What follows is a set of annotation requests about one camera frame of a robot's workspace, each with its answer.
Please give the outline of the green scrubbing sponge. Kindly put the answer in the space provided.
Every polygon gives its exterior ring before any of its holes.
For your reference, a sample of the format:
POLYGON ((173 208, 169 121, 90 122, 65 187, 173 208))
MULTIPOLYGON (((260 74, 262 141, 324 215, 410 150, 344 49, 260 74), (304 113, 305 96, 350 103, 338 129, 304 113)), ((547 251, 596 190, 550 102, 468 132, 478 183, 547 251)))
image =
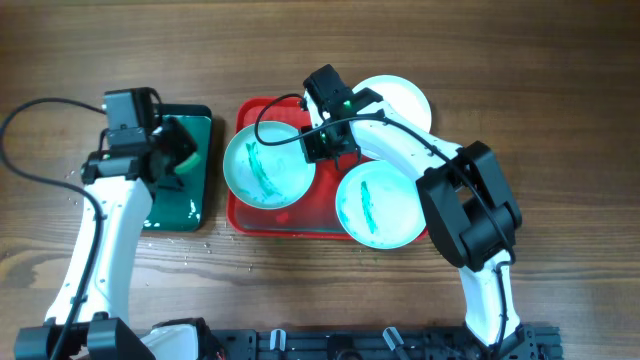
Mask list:
POLYGON ((197 152, 192 153, 186 160, 174 167, 176 175, 182 175, 192 171, 201 161, 201 157, 197 152))

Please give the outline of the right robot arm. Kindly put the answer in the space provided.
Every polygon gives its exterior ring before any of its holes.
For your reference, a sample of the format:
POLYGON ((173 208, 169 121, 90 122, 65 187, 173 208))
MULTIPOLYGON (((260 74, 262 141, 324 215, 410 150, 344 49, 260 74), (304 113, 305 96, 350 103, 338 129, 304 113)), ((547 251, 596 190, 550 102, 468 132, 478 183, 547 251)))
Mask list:
POLYGON ((493 356, 505 353, 520 325, 509 271, 522 215, 492 150, 432 135, 426 95, 404 78, 378 75, 349 87, 325 65, 303 87, 309 159, 362 150, 413 181, 432 243, 459 271, 466 328, 493 356))

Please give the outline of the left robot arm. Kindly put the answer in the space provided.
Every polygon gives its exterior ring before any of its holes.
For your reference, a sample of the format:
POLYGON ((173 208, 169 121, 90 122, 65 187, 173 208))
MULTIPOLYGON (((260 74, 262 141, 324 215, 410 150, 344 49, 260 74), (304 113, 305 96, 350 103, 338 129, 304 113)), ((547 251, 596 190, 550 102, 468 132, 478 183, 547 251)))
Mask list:
POLYGON ((172 325, 140 338, 129 289, 142 231, 193 232, 202 222, 213 120, 166 115, 104 132, 81 168, 83 217, 63 285, 39 327, 19 331, 18 359, 195 359, 198 330, 172 325))

